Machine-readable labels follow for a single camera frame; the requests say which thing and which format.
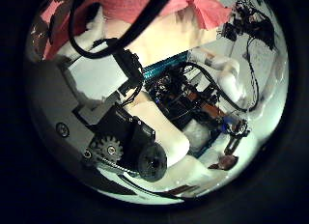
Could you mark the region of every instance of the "electronics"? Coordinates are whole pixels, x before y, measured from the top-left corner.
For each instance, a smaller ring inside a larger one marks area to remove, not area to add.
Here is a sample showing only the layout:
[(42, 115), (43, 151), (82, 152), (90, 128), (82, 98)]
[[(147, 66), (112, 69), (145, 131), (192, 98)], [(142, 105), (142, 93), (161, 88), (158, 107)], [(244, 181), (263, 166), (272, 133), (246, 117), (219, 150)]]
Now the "electronics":
[(237, 2), (237, 14), (232, 23), (225, 23), (222, 37), (235, 42), (237, 35), (248, 34), (250, 37), (261, 40), (270, 50), (274, 47), (274, 27), (269, 17), (252, 7), (252, 5)]
[(160, 180), (167, 168), (165, 151), (155, 142), (155, 131), (115, 104), (89, 129), (95, 134), (84, 164), (101, 165), (114, 173), (129, 173), (148, 182)]

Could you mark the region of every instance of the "pink fabric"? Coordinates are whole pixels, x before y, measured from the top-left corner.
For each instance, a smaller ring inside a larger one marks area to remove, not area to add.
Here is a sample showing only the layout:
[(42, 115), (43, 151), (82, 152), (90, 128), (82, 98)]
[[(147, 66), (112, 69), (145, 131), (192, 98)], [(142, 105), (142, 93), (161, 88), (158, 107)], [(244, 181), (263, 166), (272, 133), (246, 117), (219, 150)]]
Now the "pink fabric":
[(49, 24), (50, 18), (56, 13), (57, 8), (62, 5), (64, 2), (51, 1), (48, 8), (41, 14), (42, 20)]
[[(150, 0), (86, 0), (76, 11), (75, 35), (79, 35), (86, 30), (86, 9), (93, 3), (101, 3), (103, 6), (103, 13), (107, 18), (120, 19), (128, 23), (133, 23), (149, 1)], [(200, 28), (207, 30), (227, 22), (229, 14), (231, 13), (230, 8), (224, 8), (217, 0), (171, 0), (161, 11), (160, 15), (172, 14), (188, 6), (194, 9)], [(46, 22), (49, 22), (49, 20), (46, 19), (47, 17), (49, 17), (49, 15), (42, 16)], [(55, 43), (48, 51), (45, 51), (45, 53), (48, 52), (46, 58), (52, 58), (68, 39), (68, 18), (66, 18), (57, 32)]]

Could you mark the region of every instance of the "gear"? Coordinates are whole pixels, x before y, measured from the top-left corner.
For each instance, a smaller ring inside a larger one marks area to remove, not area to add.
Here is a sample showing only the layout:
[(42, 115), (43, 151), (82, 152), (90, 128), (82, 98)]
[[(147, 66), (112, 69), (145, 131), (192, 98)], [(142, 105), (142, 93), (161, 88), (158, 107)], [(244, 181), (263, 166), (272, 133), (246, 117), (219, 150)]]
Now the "gear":
[(107, 160), (116, 163), (121, 160), (123, 147), (115, 137), (105, 136), (98, 140), (98, 151)]

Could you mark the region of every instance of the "screw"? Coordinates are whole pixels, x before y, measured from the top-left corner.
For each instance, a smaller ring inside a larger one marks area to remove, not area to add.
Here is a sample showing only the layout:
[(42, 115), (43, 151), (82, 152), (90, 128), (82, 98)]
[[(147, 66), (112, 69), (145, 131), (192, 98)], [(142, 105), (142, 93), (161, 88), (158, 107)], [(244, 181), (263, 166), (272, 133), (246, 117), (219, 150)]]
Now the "screw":
[(70, 135), (70, 131), (69, 131), (68, 126), (66, 126), (63, 123), (58, 123), (56, 125), (56, 131), (63, 138), (67, 138)]
[(89, 151), (86, 151), (84, 153), (85, 158), (91, 158), (91, 153)]
[(108, 147), (107, 152), (109, 154), (114, 154), (116, 152), (115, 148), (113, 146)]

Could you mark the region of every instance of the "cable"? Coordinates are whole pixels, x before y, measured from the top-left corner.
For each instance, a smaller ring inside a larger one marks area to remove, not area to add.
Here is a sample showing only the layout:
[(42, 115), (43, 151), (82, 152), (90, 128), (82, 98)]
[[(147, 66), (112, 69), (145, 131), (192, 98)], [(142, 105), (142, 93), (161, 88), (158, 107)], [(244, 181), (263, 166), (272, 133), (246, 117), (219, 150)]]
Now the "cable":
[(70, 9), (69, 16), (69, 40), (71, 46), (79, 53), (81, 56), (90, 59), (103, 58), (117, 52), (119, 49), (125, 48), (131, 42), (133, 42), (155, 19), (155, 17), (161, 12), (164, 6), (170, 0), (150, 0), (142, 13), (137, 17), (135, 22), (130, 26), (130, 28), (112, 45), (104, 48), (103, 50), (92, 53), (81, 48), (74, 38), (74, 15), (77, 7), (79, 6), (79, 0), (73, 0)]
[(257, 80), (256, 75), (255, 75), (255, 71), (254, 71), (252, 63), (251, 63), (251, 56), (250, 56), (250, 52), (249, 52), (250, 44), (254, 40), (255, 40), (255, 38), (249, 37), (248, 42), (247, 42), (247, 46), (246, 46), (246, 54), (247, 54), (247, 60), (248, 60), (250, 73), (251, 73), (251, 85), (252, 85), (252, 88), (253, 88), (253, 99), (255, 99), (255, 103), (258, 103), (258, 101), (260, 99), (259, 83), (258, 83), (258, 80)]
[(128, 104), (134, 102), (135, 98), (136, 98), (136, 97), (138, 96), (138, 94), (141, 92), (142, 88), (143, 88), (143, 84), (137, 86), (136, 89), (135, 89), (135, 91), (133, 92), (133, 94), (132, 94), (129, 98), (127, 98), (127, 100), (125, 100), (125, 101), (122, 103), (122, 106), (124, 107), (124, 106), (126, 106), (126, 105), (128, 105)]
[(195, 63), (191, 63), (191, 62), (182, 62), (179, 64), (179, 67), (180, 68), (185, 68), (187, 66), (191, 66), (191, 67), (194, 67), (198, 70), (200, 70), (200, 72), (208, 79), (208, 81), (210, 82), (210, 84), (213, 86), (213, 88), (218, 91), (218, 93), (225, 99), (227, 100), (235, 109), (237, 109), (238, 111), (241, 111), (241, 112), (251, 112), (251, 111), (254, 111), (257, 106), (258, 106), (258, 103), (259, 103), (259, 84), (258, 84), (258, 81), (255, 80), (256, 82), (256, 87), (257, 87), (257, 91), (258, 91), (258, 99), (256, 99), (256, 102), (255, 104), (248, 108), (248, 109), (245, 109), (245, 108), (241, 108), (239, 107), (237, 104), (235, 104), (226, 94), (224, 91), (221, 90), (221, 88), (217, 85), (217, 83), (213, 80), (213, 78), (211, 77), (211, 75), (207, 72), (206, 69), (204, 69), (203, 67), (195, 64)]

